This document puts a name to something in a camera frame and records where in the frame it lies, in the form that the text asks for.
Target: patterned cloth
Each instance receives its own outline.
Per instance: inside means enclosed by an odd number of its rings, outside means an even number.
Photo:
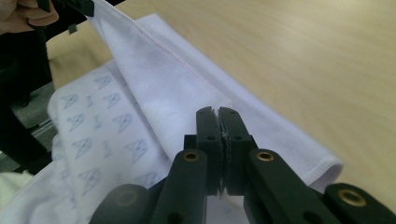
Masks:
[[[158,16],[126,17],[95,0],[93,27],[114,56],[62,87],[49,103],[59,134],[54,162],[0,214],[1,223],[85,224],[116,186],[164,178],[195,133],[195,111],[231,106],[260,147],[278,152],[302,180],[323,189],[341,162],[241,87]],[[206,223],[248,223],[240,198],[209,198]]]

